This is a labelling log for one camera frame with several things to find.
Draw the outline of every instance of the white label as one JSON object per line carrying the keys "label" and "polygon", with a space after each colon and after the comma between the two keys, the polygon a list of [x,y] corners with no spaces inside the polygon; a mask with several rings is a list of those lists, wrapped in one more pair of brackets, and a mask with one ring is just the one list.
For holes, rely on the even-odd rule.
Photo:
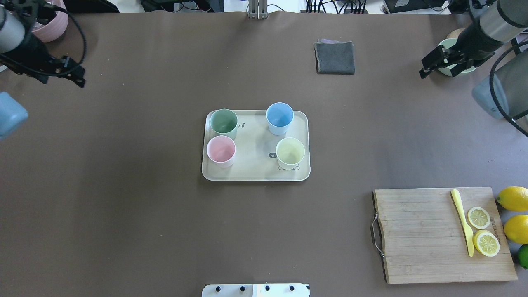
{"label": "white label", "polygon": [[409,0],[398,0],[398,2],[396,2],[396,5],[394,7],[406,6],[407,4],[409,4]]}

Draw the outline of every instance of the whole lemon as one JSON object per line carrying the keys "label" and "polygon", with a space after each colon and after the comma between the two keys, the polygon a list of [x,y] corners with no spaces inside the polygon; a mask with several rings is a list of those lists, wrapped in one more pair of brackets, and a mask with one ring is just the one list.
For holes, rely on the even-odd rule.
{"label": "whole lemon", "polygon": [[497,196],[497,202],[507,210],[528,210],[528,189],[523,187],[507,187]]}
{"label": "whole lemon", "polygon": [[511,217],[504,224],[504,234],[515,243],[528,244],[528,216]]}
{"label": "whole lemon", "polygon": [[525,244],[521,246],[519,252],[517,253],[517,258],[519,259],[519,264],[522,268],[528,269],[528,245]]}

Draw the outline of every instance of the knife handle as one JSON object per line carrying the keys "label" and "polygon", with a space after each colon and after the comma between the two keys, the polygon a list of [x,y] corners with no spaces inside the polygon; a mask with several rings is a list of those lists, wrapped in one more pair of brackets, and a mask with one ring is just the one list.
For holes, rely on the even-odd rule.
{"label": "knife handle", "polygon": [[462,225],[467,224],[466,216],[464,215],[464,207],[462,206],[462,198],[460,197],[460,192],[457,189],[452,189],[451,197],[453,197],[453,202],[455,203],[455,207],[457,208],[458,216],[460,217]]}

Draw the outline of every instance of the lemon slice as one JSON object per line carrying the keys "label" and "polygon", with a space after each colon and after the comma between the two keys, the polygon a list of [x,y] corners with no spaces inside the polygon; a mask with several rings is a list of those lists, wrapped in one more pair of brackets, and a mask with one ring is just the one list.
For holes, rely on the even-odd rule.
{"label": "lemon slice", "polygon": [[467,212],[467,218],[469,223],[477,229],[484,229],[491,223],[488,212],[481,207],[471,208]]}
{"label": "lemon slice", "polygon": [[477,231],[473,236],[473,244],[477,251],[488,257],[493,257],[498,254],[498,251],[501,248],[497,237],[488,230]]}

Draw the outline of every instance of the folded gray cloth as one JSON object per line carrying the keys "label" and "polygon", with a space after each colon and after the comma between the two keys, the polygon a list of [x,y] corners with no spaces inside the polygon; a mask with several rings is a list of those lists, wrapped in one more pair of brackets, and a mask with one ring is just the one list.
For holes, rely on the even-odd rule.
{"label": "folded gray cloth", "polygon": [[352,41],[322,39],[315,43],[315,58],[318,73],[353,75],[356,72]]}

